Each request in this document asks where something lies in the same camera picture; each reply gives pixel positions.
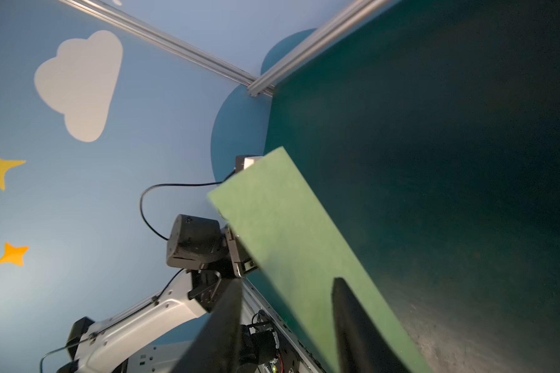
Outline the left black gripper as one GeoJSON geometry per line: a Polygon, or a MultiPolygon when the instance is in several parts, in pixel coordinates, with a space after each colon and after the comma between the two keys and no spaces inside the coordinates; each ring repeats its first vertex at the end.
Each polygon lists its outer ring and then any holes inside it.
{"type": "Polygon", "coordinates": [[[166,244],[166,264],[185,270],[232,270],[242,278],[257,268],[238,234],[213,219],[179,214],[166,244]]]}

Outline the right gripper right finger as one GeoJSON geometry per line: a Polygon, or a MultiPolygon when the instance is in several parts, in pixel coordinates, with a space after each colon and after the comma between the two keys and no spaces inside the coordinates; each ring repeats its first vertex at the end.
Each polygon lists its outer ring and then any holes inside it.
{"type": "Polygon", "coordinates": [[[343,278],[334,279],[332,307],[341,372],[408,371],[343,278]]]}

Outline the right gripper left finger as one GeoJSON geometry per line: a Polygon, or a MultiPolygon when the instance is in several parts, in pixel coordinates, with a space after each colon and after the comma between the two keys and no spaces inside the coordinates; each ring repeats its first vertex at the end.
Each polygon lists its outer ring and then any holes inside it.
{"type": "Polygon", "coordinates": [[[236,371],[242,336],[242,299],[241,280],[230,281],[222,298],[214,307],[208,323],[171,369],[172,373],[236,371]]]}

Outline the light green paper sheet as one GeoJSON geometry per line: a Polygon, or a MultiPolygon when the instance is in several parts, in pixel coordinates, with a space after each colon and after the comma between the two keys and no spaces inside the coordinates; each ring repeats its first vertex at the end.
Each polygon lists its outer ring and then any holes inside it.
{"type": "Polygon", "coordinates": [[[289,308],[328,371],[340,372],[332,307],[343,278],[408,369],[429,365],[289,154],[275,149],[209,199],[289,308]]]}

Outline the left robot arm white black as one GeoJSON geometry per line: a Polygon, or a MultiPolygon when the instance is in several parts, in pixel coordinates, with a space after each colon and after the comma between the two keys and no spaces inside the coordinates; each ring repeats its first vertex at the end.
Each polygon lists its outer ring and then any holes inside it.
{"type": "Polygon", "coordinates": [[[116,371],[147,343],[212,312],[230,281],[256,267],[228,225],[186,214],[174,221],[166,264],[178,272],[163,290],[109,319],[73,324],[61,372],[116,371]]]}

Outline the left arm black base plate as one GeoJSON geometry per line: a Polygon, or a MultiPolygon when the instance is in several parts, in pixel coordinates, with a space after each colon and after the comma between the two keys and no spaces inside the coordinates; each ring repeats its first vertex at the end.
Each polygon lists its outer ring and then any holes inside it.
{"type": "Polygon", "coordinates": [[[294,372],[288,340],[263,310],[241,325],[241,332],[236,372],[294,372]]]}

